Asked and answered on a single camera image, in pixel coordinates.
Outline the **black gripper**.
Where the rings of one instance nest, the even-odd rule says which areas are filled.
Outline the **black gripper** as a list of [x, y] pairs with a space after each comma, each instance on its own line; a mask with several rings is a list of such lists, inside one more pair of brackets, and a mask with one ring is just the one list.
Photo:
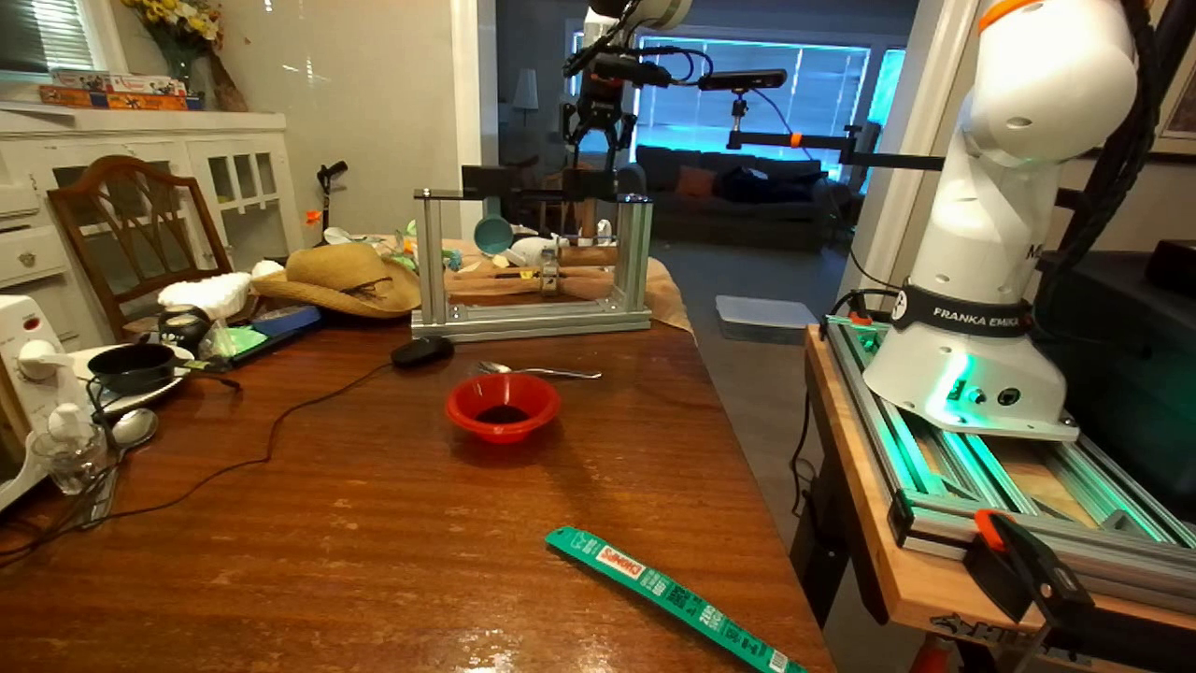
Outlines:
[[631, 142], [635, 111], [625, 92], [635, 86], [669, 86], [672, 76], [639, 47], [588, 45], [565, 60], [565, 76], [579, 77], [579, 92], [565, 103], [565, 145], [583, 151], [588, 133], [605, 140], [615, 156]]

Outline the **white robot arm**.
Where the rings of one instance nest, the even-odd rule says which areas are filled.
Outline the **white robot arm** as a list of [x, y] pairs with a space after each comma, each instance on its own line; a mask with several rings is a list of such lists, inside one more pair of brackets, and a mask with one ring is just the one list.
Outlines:
[[927, 232], [863, 365], [874, 395], [941, 430], [1077, 441], [1065, 378], [1032, 343], [1034, 272], [1056, 165], [1098, 151], [1147, 92], [1138, 0], [994, 0], [974, 17]]

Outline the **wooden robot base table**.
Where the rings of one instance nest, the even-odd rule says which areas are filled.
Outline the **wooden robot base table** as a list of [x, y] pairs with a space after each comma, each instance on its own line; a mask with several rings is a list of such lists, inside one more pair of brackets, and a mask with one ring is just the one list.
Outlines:
[[[1189, 669], [1196, 662], [1196, 533], [1095, 441], [1006, 441], [938, 430], [863, 385], [877, 327], [826, 317], [804, 335], [843, 540], [877, 619], [1065, 662]], [[963, 570], [974, 511], [1021, 525], [1090, 593], [1098, 616], [1010, 616]]]

